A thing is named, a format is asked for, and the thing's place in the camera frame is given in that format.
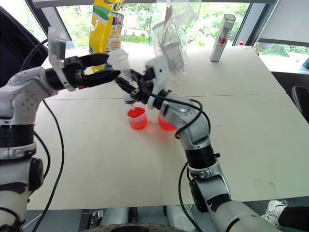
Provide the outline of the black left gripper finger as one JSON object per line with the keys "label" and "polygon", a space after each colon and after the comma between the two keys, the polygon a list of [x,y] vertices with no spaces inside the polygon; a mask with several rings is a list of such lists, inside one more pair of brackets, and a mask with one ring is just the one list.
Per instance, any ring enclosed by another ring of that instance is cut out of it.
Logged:
{"label": "black left gripper finger", "polygon": [[101,70],[93,74],[85,75],[81,79],[81,88],[95,87],[109,83],[120,75],[119,70]]}
{"label": "black left gripper finger", "polygon": [[94,53],[80,57],[81,63],[85,68],[103,65],[107,62],[109,55],[107,53]]}

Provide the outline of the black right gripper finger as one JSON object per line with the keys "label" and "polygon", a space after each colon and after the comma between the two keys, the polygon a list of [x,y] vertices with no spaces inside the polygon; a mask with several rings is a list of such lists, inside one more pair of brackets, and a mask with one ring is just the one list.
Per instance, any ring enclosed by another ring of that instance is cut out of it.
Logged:
{"label": "black right gripper finger", "polygon": [[117,85],[126,93],[132,96],[137,96],[138,94],[138,89],[131,85],[127,80],[125,80],[122,77],[117,77],[115,78],[115,82]]}
{"label": "black right gripper finger", "polygon": [[136,82],[137,84],[141,84],[141,83],[145,83],[145,75],[141,74],[137,71],[135,71],[134,69],[130,69],[130,74],[131,74],[131,78],[134,82]]}

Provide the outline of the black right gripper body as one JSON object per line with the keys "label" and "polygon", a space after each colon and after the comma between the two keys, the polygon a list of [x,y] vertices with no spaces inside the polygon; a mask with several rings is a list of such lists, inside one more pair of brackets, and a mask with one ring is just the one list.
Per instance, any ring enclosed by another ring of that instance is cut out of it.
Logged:
{"label": "black right gripper body", "polygon": [[131,97],[141,103],[144,104],[153,104],[155,102],[155,97],[152,96],[152,91],[154,89],[154,79],[155,79],[155,72],[153,68],[148,68],[144,72],[145,75],[145,83],[137,84],[136,87],[138,89],[137,96]]}

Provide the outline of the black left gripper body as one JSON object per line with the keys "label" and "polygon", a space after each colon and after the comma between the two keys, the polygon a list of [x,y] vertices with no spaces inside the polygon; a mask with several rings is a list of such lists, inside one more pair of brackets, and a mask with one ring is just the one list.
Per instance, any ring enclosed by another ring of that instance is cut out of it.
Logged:
{"label": "black left gripper body", "polygon": [[63,68],[63,73],[66,78],[63,84],[65,88],[86,88],[86,76],[84,73],[86,70],[86,59],[86,56],[65,58]]}

